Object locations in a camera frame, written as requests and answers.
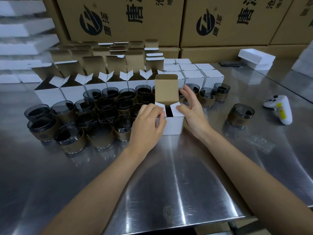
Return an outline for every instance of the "person's left hand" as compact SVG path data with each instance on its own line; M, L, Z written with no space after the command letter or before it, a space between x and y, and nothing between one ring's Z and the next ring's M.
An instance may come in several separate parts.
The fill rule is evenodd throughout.
M165 112L162 107L155 104L143 105L131 129L129 150L144 159L161 138L165 125Z

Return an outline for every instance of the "forearm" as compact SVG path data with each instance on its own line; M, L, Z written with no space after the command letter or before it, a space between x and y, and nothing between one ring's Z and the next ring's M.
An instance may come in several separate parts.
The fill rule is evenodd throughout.
M313 233L313 213L285 186L214 130L207 130L202 142L272 234Z
M42 231L42 235L99 235L144 156L126 148L120 156L88 184Z

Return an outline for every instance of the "hand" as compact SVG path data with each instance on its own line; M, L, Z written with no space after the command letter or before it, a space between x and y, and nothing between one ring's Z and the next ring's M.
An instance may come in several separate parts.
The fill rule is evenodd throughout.
M185 104L181 104L180 106L177 106L176 109L185 116L191 133L196 138L203 140L205 133L212 130L212 128L204 116L202 106L198 101L196 94L187 85L184 85L184 89L180 89L180 92L187 99L189 107Z
M143 105L131 129L128 148L144 159L161 138L166 125L165 112L155 104Z

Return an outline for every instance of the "yellow sticker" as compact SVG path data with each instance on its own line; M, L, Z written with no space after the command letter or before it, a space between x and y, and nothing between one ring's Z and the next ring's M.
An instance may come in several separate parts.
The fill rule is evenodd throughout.
M282 120L286 119L287 116L285 114L285 111L284 111L284 108L283 108L283 104L281 102L280 103L276 103L276 107L277 107L277 111L278 111L278 113L280 115L280 118Z

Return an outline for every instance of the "brown cardboard box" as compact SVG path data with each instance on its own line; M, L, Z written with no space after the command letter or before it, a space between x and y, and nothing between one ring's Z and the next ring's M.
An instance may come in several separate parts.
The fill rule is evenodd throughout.
M180 47L268 45L292 0L186 0Z
M182 48L180 58L190 59L192 63L216 63L221 60L240 60L238 54L243 48L255 48L266 53L268 49L267 46Z
M163 53L166 59L178 59L180 48L178 47L159 47L159 52Z
M293 0L270 44L309 44L313 39L313 0Z
M55 33L58 35L61 43L67 43L69 34L64 23L60 8L56 0L42 0L47 9L47 16L51 17L55 25Z
M57 0L72 40L178 46L184 0Z
M307 47L307 44L269 45L266 52L276 56L276 59L297 59Z

